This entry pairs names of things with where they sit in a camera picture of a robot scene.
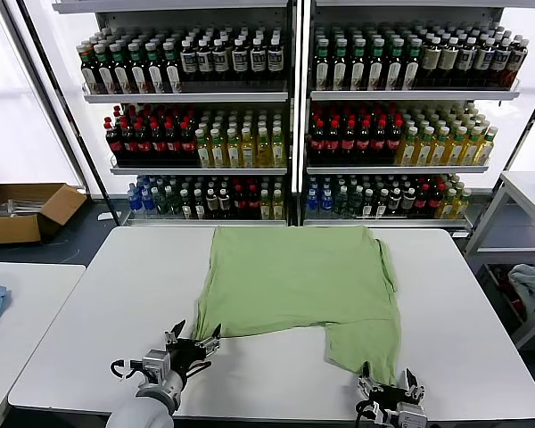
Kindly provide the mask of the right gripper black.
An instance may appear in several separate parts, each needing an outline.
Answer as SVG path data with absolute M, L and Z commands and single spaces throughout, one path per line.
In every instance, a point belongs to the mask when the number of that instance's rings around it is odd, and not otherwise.
M 400 388 L 383 385 L 377 390 L 375 381 L 370 375 L 368 362 L 362 366 L 361 375 L 358 377 L 358 387 L 364 397 L 369 397 L 381 409 L 388 410 L 396 410 L 399 403 L 419 405 L 425 393 L 423 385 L 408 368 L 402 371 Z

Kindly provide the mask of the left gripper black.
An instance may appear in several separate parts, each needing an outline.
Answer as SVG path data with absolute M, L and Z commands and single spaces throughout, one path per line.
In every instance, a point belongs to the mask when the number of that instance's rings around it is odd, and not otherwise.
M 198 342 L 181 337 L 185 322 L 183 319 L 164 332 L 166 350 L 170 355 L 170 368 L 177 373 L 188 373 L 194 364 L 203 362 L 220 347 L 221 324 L 216 326 L 210 337 Z

